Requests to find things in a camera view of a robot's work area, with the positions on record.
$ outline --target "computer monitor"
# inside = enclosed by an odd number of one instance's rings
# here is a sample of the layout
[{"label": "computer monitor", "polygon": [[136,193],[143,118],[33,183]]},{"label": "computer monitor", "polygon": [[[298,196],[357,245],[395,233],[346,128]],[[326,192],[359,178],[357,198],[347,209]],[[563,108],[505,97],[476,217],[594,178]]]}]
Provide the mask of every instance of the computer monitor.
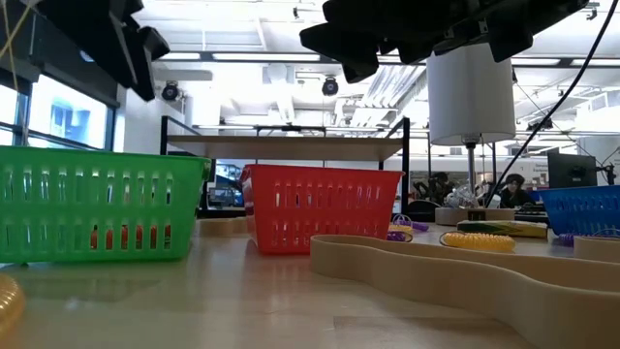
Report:
[{"label": "computer monitor", "polygon": [[547,154],[550,188],[597,186],[597,162],[593,156]]}]

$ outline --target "desk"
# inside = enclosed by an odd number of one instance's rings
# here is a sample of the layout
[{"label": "desk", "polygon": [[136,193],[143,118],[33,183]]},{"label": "desk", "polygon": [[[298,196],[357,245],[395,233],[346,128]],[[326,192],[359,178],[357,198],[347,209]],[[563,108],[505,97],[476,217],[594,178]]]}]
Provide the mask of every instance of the desk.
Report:
[{"label": "desk", "polygon": [[[437,243],[447,229],[433,226],[416,241]],[[572,253],[539,239],[519,242],[518,253]],[[532,347],[477,314],[313,274],[307,256],[262,257],[246,236],[194,238],[180,262],[2,272],[27,298],[3,349]]]}]

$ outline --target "green basket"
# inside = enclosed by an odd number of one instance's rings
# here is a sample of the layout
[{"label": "green basket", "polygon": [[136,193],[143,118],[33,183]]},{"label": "green basket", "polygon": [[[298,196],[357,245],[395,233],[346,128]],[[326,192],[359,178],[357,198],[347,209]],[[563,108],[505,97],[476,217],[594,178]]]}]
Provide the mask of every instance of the green basket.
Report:
[{"label": "green basket", "polygon": [[210,160],[0,146],[0,263],[179,259]]}]

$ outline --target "basket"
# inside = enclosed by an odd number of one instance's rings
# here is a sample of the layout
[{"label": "basket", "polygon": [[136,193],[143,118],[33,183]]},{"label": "basket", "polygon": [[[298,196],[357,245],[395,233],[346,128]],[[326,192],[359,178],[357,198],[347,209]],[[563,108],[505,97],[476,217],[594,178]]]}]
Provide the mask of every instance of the basket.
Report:
[{"label": "basket", "polygon": [[210,160],[0,146],[0,263],[187,255]]},{"label": "basket", "polygon": [[620,185],[539,193],[556,235],[594,235],[605,229],[620,229]]},{"label": "basket", "polygon": [[307,254],[314,235],[385,239],[402,173],[248,165],[248,232],[263,254]]}]

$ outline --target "wooden shelf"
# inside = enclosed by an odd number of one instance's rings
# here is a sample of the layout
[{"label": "wooden shelf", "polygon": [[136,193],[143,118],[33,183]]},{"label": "wooden shelf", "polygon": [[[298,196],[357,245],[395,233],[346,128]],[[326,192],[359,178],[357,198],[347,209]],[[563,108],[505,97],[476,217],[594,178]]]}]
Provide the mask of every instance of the wooden shelf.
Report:
[{"label": "wooden shelf", "polygon": [[400,139],[168,136],[170,145],[213,159],[384,161]]}]

